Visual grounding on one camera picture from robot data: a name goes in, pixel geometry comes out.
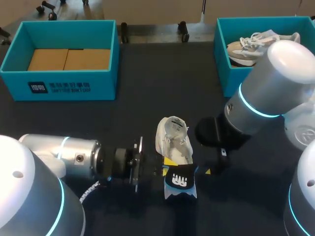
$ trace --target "glowing blue ring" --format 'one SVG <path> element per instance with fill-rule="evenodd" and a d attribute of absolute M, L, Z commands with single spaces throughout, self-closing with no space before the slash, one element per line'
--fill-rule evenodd
<path fill-rule="evenodd" d="M 245 100 L 245 98 L 243 97 L 242 91 L 241 91 L 241 85 L 242 85 L 242 84 L 240 84 L 240 87 L 238 88 L 238 93 L 239 93 L 239 95 L 240 95 L 242 101 L 244 102 L 244 104 L 245 104 L 249 109 L 251 109 L 253 112 L 255 112 L 256 114 L 258 114 L 258 115 L 260 115 L 260 116 L 262 116 L 262 117 L 275 118 L 275 117 L 280 116 L 280 115 L 275 115 L 275 116 L 266 115 L 266 114 L 264 114 L 264 113 L 261 113 L 261 112 L 255 110 L 255 108 L 252 107 L 252 106 Z"/>
<path fill-rule="evenodd" d="M 63 190 L 63 184 L 61 183 L 60 179 L 59 180 L 59 183 L 60 183 L 60 187 L 61 187 L 61 205 L 60 205 L 60 209 L 59 209 L 59 212 L 58 212 L 58 215 L 57 215 L 57 218 L 53 224 L 53 226 L 51 227 L 51 229 L 48 231 L 48 233 L 46 234 L 46 236 L 50 236 L 53 231 L 55 230 L 56 226 L 58 225 L 58 222 L 60 220 L 60 217 L 61 217 L 61 214 L 63 212 L 63 206 L 64 206 L 64 190 Z"/>
<path fill-rule="evenodd" d="M 57 158 L 58 158 L 58 159 L 61 158 L 61 154 L 62 154 L 62 151 L 63 151 L 64 144 L 65 144 L 65 142 L 67 141 L 68 138 L 70 138 L 70 137 L 65 137 L 65 138 L 63 139 L 63 141 L 61 142 L 60 150 L 59 150 L 58 155 L 57 155 Z"/>
<path fill-rule="evenodd" d="M 290 185 L 290 188 L 289 188 L 289 206 L 290 206 L 290 210 L 291 210 L 291 213 L 293 215 L 293 218 L 295 219 L 296 223 L 300 226 L 301 230 L 303 230 L 303 232 L 307 235 L 307 236 L 311 236 L 308 232 L 306 232 L 306 230 L 302 227 L 302 225 L 300 224 L 300 222 L 296 219 L 294 213 L 293 213 L 293 210 L 292 210 L 292 206 L 291 206 L 291 200 L 290 200 L 290 192 L 291 192 L 291 185 Z"/>

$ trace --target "blue storage box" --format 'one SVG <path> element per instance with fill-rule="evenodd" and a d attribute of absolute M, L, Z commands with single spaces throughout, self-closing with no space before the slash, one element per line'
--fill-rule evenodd
<path fill-rule="evenodd" d="M 250 37 L 255 32 L 273 30 L 277 34 L 291 35 L 298 32 L 301 44 L 315 54 L 315 27 L 309 17 L 248 17 L 218 18 L 214 39 L 214 56 L 220 83 L 225 97 L 233 96 L 252 67 L 232 67 L 226 46 Z"/>
<path fill-rule="evenodd" d="M 111 52 L 107 70 L 28 71 L 35 49 Z M 115 21 L 22 22 L 0 74 L 15 101 L 114 100 L 118 63 Z"/>

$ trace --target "logo on box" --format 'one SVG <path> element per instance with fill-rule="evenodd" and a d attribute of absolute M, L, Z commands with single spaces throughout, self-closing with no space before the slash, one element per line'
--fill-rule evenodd
<path fill-rule="evenodd" d="M 28 82 L 32 93 L 48 93 L 44 82 Z"/>

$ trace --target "dark tabletop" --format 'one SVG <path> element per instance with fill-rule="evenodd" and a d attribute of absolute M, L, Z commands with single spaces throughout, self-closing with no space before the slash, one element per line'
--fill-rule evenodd
<path fill-rule="evenodd" d="M 0 61 L 6 50 L 0 48 Z M 98 139 L 122 148 L 143 136 L 147 158 L 157 160 L 158 122 L 178 116 L 189 126 L 194 162 L 216 159 L 216 150 L 194 136 L 198 121 L 216 116 L 226 101 L 211 42 L 121 45 L 118 81 L 115 101 L 14 102 L 1 80 L 0 133 Z M 231 154 L 233 165 L 221 176 L 196 177 L 195 202 L 165 202 L 162 177 L 149 174 L 138 195 L 121 183 L 95 191 L 84 202 L 86 235 L 285 236 L 283 209 L 300 154 L 276 119 Z M 85 188 L 69 186 L 78 195 Z"/>

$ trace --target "white gray sneaker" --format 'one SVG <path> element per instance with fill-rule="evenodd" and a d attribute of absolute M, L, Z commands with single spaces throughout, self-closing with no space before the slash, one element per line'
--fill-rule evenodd
<path fill-rule="evenodd" d="M 157 126 L 156 150 L 177 165 L 192 164 L 192 147 L 185 122 L 178 117 L 164 117 Z"/>
<path fill-rule="evenodd" d="M 232 65 L 253 66 L 274 42 L 291 40 L 300 43 L 300 39 L 297 32 L 293 35 L 279 35 L 270 29 L 263 33 L 253 33 L 250 38 L 240 38 L 240 41 L 228 44 L 226 50 Z"/>

